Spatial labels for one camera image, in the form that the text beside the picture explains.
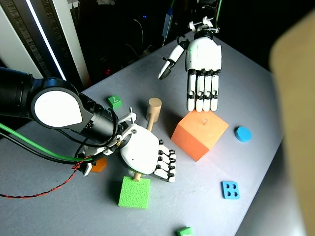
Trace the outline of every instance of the gray table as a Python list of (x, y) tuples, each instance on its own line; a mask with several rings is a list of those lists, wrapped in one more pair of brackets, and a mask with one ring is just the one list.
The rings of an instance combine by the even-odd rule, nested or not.
[[(151, 178), (147, 210), (117, 206), (126, 169), (115, 156), (100, 174), (74, 180), (43, 197), (30, 200), (0, 199), (1, 235), (91, 235), (173, 236), (177, 229), (193, 227), (196, 236), (232, 236), (245, 216), (283, 137), (271, 74), (223, 42), (219, 108), (216, 114), (229, 128), (198, 162), (181, 151), (170, 136), (187, 114), (185, 57), (167, 80), (159, 81), (162, 57), (175, 42), (119, 71), (85, 91), (104, 106), (106, 98), (118, 94), (124, 103), (118, 116), (132, 106), (137, 123), (145, 126), (147, 101), (163, 101), (159, 122), (153, 132), (177, 152), (175, 183)], [(253, 134), (250, 142), (239, 142), (233, 133), (245, 125)], [(56, 131), (31, 122), (19, 132), (48, 149), (73, 155), (78, 145)], [(68, 165), (38, 158), (9, 141), (0, 140), (1, 193), (34, 194), (50, 189), (71, 174)], [(239, 200), (225, 200), (221, 181), (239, 184)]]

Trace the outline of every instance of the robotic arm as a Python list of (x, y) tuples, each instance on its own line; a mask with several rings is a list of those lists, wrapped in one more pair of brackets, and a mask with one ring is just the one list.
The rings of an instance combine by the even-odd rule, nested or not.
[(201, 22), (189, 23), (195, 32), (194, 40), (179, 42), (162, 67), (158, 78), (166, 78), (185, 50), (188, 71), (187, 109), (201, 112), (216, 111), (219, 94), (219, 72), (221, 70), (221, 46), (213, 41), (213, 34), (219, 28), (213, 27), (211, 19), (204, 17)]
[[(116, 150), (127, 167), (140, 174), (175, 180), (175, 151), (134, 123), (136, 114), (118, 120), (105, 109), (58, 78), (34, 79), (32, 75), (0, 67), (0, 115), (29, 118), (50, 129), (70, 129), (101, 145), (84, 146), (83, 155), (110, 155)], [(88, 163), (85, 175), (92, 168)]]

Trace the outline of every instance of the light green cube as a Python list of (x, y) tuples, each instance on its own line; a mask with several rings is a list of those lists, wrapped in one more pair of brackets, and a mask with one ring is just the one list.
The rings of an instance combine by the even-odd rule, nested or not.
[(112, 106), (113, 110), (120, 108), (123, 106), (123, 101), (120, 99), (118, 95), (114, 95), (108, 98), (110, 105)]
[(147, 209), (149, 203), (150, 179), (141, 178), (139, 182), (131, 177), (124, 176), (120, 192), (120, 207)]
[(178, 236), (193, 236), (192, 229), (190, 227), (183, 228), (177, 231)]

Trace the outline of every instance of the small orange block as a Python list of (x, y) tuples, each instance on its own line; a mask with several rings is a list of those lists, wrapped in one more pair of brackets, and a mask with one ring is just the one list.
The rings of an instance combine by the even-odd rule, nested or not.
[(102, 172), (107, 166), (107, 159), (104, 157), (96, 161), (96, 165), (92, 165), (91, 172)]
[(189, 112), (176, 126), (171, 140), (194, 161), (206, 154), (228, 124), (213, 112)]

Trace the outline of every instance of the wooden hammer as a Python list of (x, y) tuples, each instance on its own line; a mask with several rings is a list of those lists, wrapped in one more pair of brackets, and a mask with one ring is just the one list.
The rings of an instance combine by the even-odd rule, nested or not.
[[(152, 131), (153, 123), (157, 122), (159, 113), (161, 111), (162, 101), (156, 97), (152, 97), (149, 100), (148, 110), (147, 110), (147, 130)], [(135, 172), (133, 176), (133, 181), (140, 181), (141, 174)]]

